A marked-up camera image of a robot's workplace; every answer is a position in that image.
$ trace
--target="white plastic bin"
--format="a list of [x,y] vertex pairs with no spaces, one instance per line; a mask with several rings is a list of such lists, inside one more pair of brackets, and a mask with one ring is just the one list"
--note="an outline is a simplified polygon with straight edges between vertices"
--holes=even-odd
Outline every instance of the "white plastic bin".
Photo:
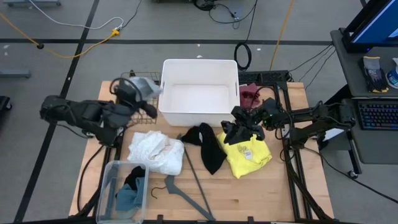
[[[124,185],[126,177],[137,166],[141,166],[141,168],[145,169],[142,207],[137,208],[137,212],[133,216],[128,216],[128,212],[120,214],[116,211],[116,194]],[[99,198],[98,209],[96,213],[97,223],[141,224],[145,219],[148,176],[149,170],[143,163],[131,161],[109,162],[105,167],[101,186],[101,196]]]
[[233,121],[239,106],[238,66],[234,60],[168,59],[163,64],[159,111],[172,126]]

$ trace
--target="yellow shirt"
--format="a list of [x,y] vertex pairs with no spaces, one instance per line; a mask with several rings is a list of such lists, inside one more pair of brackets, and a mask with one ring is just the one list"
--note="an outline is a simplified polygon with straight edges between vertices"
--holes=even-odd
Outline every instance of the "yellow shirt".
[[272,159],[266,142],[256,140],[253,134],[250,141],[244,141],[230,146],[224,143],[226,134],[217,135],[218,142],[227,154],[227,161],[231,166],[233,175],[239,179],[241,176],[260,169]]

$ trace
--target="wooden tabletop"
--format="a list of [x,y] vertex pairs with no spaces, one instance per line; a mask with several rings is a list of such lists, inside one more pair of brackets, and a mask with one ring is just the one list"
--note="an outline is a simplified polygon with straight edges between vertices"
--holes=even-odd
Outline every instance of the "wooden tabletop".
[[[99,100],[114,100],[114,96],[109,93],[109,84],[110,82],[102,83]],[[302,83],[288,83],[288,88],[293,110],[308,107]],[[267,88],[260,90],[260,94],[260,99],[274,97],[273,91]],[[185,127],[171,127],[162,114],[160,112],[158,114],[156,124],[138,124],[125,132],[121,160],[127,159],[129,154],[128,145],[131,143],[135,131],[143,133],[162,131],[170,138],[176,138],[178,134],[185,134],[188,131],[189,128]],[[308,124],[298,123],[296,127],[304,127]],[[216,134],[222,131],[221,128],[215,128],[214,130]],[[213,216],[218,221],[246,221],[248,216],[253,216],[255,221],[294,221],[286,168],[284,162],[279,159],[282,142],[275,138],[274,132],[265,131],[265,134],[265,142],[273,158],[261,169],[240,179],[233,177],[226,160],[221,168],[214,175],[211,175],[205,169],[201,160],[200,147],[186,144]],[[310,149],[318,150],[317,143],[314,140],[308,140],[306,146]],[[96,139],[88,140],[80,172],[99,147],[100,145]],[[301,156],[308,191],[325,213],[333,217],[320,157],[308,151],[301,151]],[[104,151],[93,159],[85,172],[81,191],[81,206],[84,206],[98,187],[103,157]],[[165,175],[155,172],[151,172],[149,175],[146,219],[155,220],[158,215],[163,215],[164,220],[204,220],[205,218],[184,199],[178,195],[168,194],[166,189],[154,191],[154,195],[158,199],[150,196],[149,192],[153,187],[165,186],[164,178]],[[182,172],[175,178],[175,184],[203,208],[206,208],[185,156]],[[76,190],[70,208],[71,215],[77,212],[77,189],[78,182],[76,183]],[[298,190],[297,193],[301,217],[305,217],[302,197]]]

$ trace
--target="metal wire rack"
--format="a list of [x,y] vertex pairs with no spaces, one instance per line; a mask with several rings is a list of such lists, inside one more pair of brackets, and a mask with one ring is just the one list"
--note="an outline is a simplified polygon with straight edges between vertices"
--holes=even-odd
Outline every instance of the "metal wire rack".
[[[150,78],[155,82],[156,85],[160,85],[160,73],[159,72],[135,72],[130,70],[130,72],[123,72],[120,77],[129,78],[129,77],[146,77]],[[151,100],[147,101],[148,104],[154,106],[156,109],[159,104],[159,97],[154,97]],[[135,113],[131,117],[131,123],[129,126],[134,126],[136,124],[156,124],[156,118],[151,118],[148,114],[140,109],[138,113]]]

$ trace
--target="maroon cloth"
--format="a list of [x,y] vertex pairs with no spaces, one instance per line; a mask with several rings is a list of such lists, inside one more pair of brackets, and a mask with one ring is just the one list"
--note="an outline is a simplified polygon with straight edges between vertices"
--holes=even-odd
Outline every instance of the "maroon cloth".
[[248,86],[239,87],[239,95],[241,99],[241,107],[245,109],[250,109],[251,106],[256,106],[260,103],[259,93],[257,92],[256,84],[252,83]]

